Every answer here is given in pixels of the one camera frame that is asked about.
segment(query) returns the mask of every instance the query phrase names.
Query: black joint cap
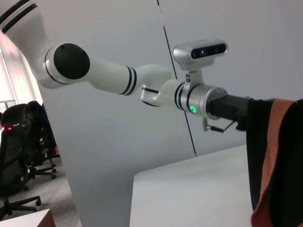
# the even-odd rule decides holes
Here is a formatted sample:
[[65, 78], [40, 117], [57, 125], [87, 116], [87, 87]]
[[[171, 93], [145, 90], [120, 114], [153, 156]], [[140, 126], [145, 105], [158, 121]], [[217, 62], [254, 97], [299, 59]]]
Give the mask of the black joint cap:
[[53, 55], [58, 72], [68, 79], [84, 77], [90, 67], [89, 56], [75, 44], [62, 44]]

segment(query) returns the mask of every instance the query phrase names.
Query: black cloth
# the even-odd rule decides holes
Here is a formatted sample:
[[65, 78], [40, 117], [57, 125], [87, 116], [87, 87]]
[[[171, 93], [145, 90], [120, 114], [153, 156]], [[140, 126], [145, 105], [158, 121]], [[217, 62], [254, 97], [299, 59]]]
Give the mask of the black cloth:
[[[260, 199], [272, 103], [273, 100], [250, 100], [248, 105], [246, 141], [254, 210]], [[296, 227], [303, 223], [303, 100], [297, 103], [283, 119], [276, 167], [267, 190], [270, 217], [275, 227]]]

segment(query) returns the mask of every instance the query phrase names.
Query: green indicator light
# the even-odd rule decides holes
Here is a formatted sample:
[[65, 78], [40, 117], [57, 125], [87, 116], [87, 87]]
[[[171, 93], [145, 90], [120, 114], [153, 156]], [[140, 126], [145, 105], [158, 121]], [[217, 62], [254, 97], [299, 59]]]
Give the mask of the green indicator light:
[[190, 110], [191, 110], [191, 112], [193, 112], [193, 113], [197, 112], [196, 108], [195, 108], [193, 105], [190, 107]]

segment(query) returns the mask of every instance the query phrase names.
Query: black stripe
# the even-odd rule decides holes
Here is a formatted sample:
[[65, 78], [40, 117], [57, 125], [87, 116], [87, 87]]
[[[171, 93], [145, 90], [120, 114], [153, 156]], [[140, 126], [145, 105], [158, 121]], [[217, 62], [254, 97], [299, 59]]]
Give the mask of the black stripe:
[[179, 92], [179, 100], [178, 100], [178, 103], [179, 103], [180, 108], [181, 108], [183, 111], [185, 111], [185, 110], [183, 109], [183, 107], [182, 107], [182, 104], [181, 104], [181, 95], [182, 95], [182, 92], [183, 92], [183, 88], [184, 88], [184, 86], [181, 88], [181, 90], [180, 90], [180, 92]]
[[59, 84], [64, 84], [64, 83], [61, 83], [61, 82], [57, 81], [57, 80], [56, 80], [54, 77], [52, 77], [52, 75], [49, 73], [49, 71], [48, 71], [48, 69], [47, 69], [47, 66], [46, 66], [46, 57], [47, 57], [48, 52], [46, 53], [45, 58], [44, 58], [44, 64], [45, 64], [46, 72], [47, 72], [47, 74], [50, 76], [50, 78], [52, 78], [54, 81], [56, 81], [56, 82], [59, 83]]
[[26, 14], [28, 14], [33, 9], [37, 8], [38, 6], [34, 3], [31, 4], [29, 7], [25, 8], [21, 13], [17, 16], [12, 18], [2, 29], [2, 33], [5, 34], [11, 27], [13, 27], [19, 20], [21, 20]]
[[133, 83], [131, 91], [128, 92], [128, 94], [126, 94], [126, 96], [130, 95], [134, 91], [134, 88], [135, 88], [135, 86], [137, 84], [137, 72], [132, 67], [131, 67], [131, 69], [134, 71], [134, 83]]
[[180, 87], [181, 87], [184, 83], [185, 83], [185, 82], [181, 83], [181, 84], [177, 87], [176, 92], [175, 92], [175, 104], [176, 104], [176, 106], [178, 107], [179, 110], [181, 110], [181, 109], [180, 109], [180, 107], [179, 107], [178, 104], [177, 104], [177, 94], [178, 94], [178, 91], [179, 91]]
[[150, 88], [147, 88], [147, 87], [143, 87], [142, 90], [143, 91], [149, 91], [149, 92], [152, 92], [152, 93], [155, 93], [155, 94], [159, 93], [159, 91], [153, 90], [153, 89], [150, 89]]
[[10, 15], [12, 15], [17, 9], [27, 3], [29, 0], [21, 0], [9, 8], [5, 13], [0, 17], [0, 24], [2, 24]]
[[122, 92], [121, 95], [124, 95], [128, 91], [128, 89], [129, 89], [129, 87], [131, 86], [131, 83], [132, 83], [132, 71], [129, 67], [127, 67], [127, 69], [128, 69], [128, 73], [129, 73], [128, 84], [127, 84], [127, 87], [126, 87], [125, 91]]
[[150, 105], [150, 106], [155, 106], [155, 107], [159, 107], [158, 105], [153, 105], [153, 104], [150, 104], [150, 103], [148, 103], [148, 102], [145, 102], [145, 101], [142, 101], [142, 102], [144, 102], [145, 104], [147, 104], [147, 105]]
[[190, 109], [189, 109], [189, 98], [190, 98], [190, 94], [191, 94], [191, 92], [194, 90], [194, 88], [197, 87], [198, 85], [200, 85], [200, 84], [194, 85], [194, 86], [190, 89], [190, 91], [188, 92], [188, 94], [187, 94], [187, 97], [186, 97], [186, 106], [187, 106], [188, 111], [190, 111]]

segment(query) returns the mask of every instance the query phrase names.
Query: chair caster wheel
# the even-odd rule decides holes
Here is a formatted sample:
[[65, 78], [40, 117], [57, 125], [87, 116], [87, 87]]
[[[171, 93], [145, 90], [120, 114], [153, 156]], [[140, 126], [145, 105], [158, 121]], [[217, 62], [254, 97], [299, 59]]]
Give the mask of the chair caster wheel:
[[37, 205], [37, 206], [40, 206], [40, 205], [41, 205], [41, 200], [37, 200], [37, 201], [36, 201], [36, 205]]

